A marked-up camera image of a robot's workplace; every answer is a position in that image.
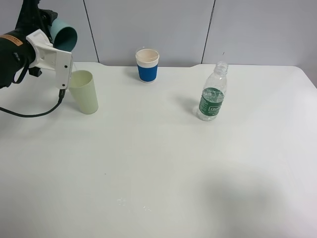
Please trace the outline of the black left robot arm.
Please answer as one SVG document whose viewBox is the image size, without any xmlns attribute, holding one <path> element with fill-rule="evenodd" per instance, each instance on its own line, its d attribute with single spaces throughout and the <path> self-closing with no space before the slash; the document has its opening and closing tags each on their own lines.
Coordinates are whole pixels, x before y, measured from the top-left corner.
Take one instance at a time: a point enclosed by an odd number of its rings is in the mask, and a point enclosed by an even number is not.
<svg viewBox="0 0 317 238">
<path fill-rule="evenodd" d="M 0 87 L 9 87 L 12 83 L 19 84 L 26 73 L 39 77 L 42 71 L 38 67 L 31 67 L 36 53 L 26 37 L 42 30 L 53 42 L 49 27 L 58 17 L 58 13 L 39 9 L 38 0 L 24 0 L 20 14 L 13 31 L 0 36 Z"/>
</svg>

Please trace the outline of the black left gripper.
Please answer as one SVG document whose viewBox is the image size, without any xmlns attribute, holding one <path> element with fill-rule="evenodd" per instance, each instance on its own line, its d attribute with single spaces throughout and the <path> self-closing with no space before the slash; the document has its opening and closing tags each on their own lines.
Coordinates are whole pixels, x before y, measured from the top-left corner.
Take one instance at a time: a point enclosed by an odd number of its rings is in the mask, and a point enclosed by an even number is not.
<svg viewBox="0 0 317 238">
<path fill-rule="evenodd" d="M 53 21 L 57 19 L 58 13 L 49 9 L 39 9 L 39 2 L 40 0 L 23 1 L 15 29 L 21 29 L 25 34 L 40 29 L 52 43 L 53 38 L 49 28 L 52 27 Z M 39 67 L 29 68 L 28 71 L 34 77 L 39 77 L 42 74 L 42 70 Z"/>
</svg>

